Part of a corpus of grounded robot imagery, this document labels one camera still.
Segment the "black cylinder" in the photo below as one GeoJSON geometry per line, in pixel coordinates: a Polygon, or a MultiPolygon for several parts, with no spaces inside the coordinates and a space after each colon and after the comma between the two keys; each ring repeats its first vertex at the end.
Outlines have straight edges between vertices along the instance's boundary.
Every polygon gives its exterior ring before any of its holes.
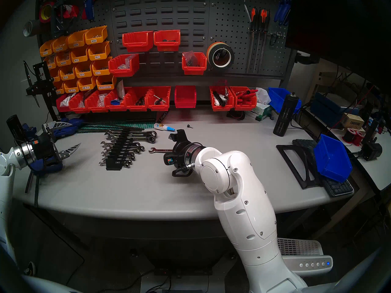
{"type": "Polygon", "coordinates": [[[280,114],[277,119],[276,126],[274,127],[273,133],[278,136],[284,136],[285,132],[288,129],[289,122],[292,119],[294,110],[297,103],[299,102],[299,97],[294,93],[287,94],[282,105],[280,114]]]}

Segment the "tissue box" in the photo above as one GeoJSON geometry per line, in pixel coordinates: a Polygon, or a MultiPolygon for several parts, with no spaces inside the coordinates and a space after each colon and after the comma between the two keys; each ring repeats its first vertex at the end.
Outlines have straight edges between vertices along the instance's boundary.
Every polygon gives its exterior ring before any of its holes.
{"type": "Polygon", "coordinates": [[[264,118],[271,115],[271,106],[257,103],[256,107],[251,111],[246,111],[246,115],[255,118],[257,121],[262,121],[264,118]]]}

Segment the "cardboard box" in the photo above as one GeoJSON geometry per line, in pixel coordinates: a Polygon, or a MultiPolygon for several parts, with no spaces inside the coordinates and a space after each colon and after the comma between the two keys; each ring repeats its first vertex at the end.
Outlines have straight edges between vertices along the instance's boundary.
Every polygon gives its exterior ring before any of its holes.
{"type": "Polygon", "coordinates": [[[246,115],[255,118],[257,121],[262,121],[264,118],[271,115],[271,106],[257,103],[256,107],[251,111],[246,111],[246,115]]]}
{"type": "Polygon", "coordinates": [[[362,125],[364,125],[364,121],[358,115],[344,113],[341,124],[345,128],[353,128],[358,130],[361,129],[362,125]]]}

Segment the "cable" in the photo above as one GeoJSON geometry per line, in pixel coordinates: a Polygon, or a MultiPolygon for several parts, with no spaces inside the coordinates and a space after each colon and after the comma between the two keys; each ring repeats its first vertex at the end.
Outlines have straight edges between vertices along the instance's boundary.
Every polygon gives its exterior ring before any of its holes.
{"type": "Polygon", "coordinates": [[[79,266],[77,266],[77,268],[72,272],[72,274],[69,276],[69,278],[68,278],[68,280],[66,281],[66,286],[68,285],[68,283],[69,283],[69,281],[71,280],[71,278],[72,278],[72,276],[76,273],[76,271],[84,264],[84,262],[86,261],[85,259],[84,259],[84,257],[83,256],[81,256],[75,249],[73,249],[72,247],[71,247],[71,245],[69,245],[62,237],[60,237],[60,235],[58,235],[54,230],[53,230],[53,228],[49,225],[49,224],[47,224],[42,218],[40,218],[33,210],[31,210],[31,208],[29,208],[29,207],[27,207],[41,222],[43,222],[52,232],[53,232],[53,234],[54,235],[56,235],[59,239],[61,239],[68,247],[70,247],[71,249],[72,249],[72,251],[73,252],[75,252],[78,256],[80,256],[81,257],[81,259],[83,260],[83,262],[79,265],[79,266]]]}
{"type": "Polygon", "coordinates": [[[153,269],[152,270],[149,270],[148,272],[145,272],[143,274],[141,274],[138,278],[136,278],[136,280],[134,282],[132,282],[132,284],[128,287],[125,287],[125,288],[122,288],[122,289],[102,289],[102,290],[99,290],[97,291],[96,293],[100,293],[100,292],[105,292],[105,291],[125,291],[125,290],[128,290],[130,289],[131,287],[133,287],[135,285],[135,283],[140,279],[142,278],[143,276],[147,275],[148,273],[151,273],[153,272],[153,269]]]}

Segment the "tape roll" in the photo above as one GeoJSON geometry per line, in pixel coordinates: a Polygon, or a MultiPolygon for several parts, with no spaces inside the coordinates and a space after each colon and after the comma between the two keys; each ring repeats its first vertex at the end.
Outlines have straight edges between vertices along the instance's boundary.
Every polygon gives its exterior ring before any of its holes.
{"type": "Polygon", "coordinates": [[[231,67],[235,60],[235,54],[231,47],[224,42],[216,42],[209,46],[206,58],[210,66],[215,70],[225,70],[231,67]]]}

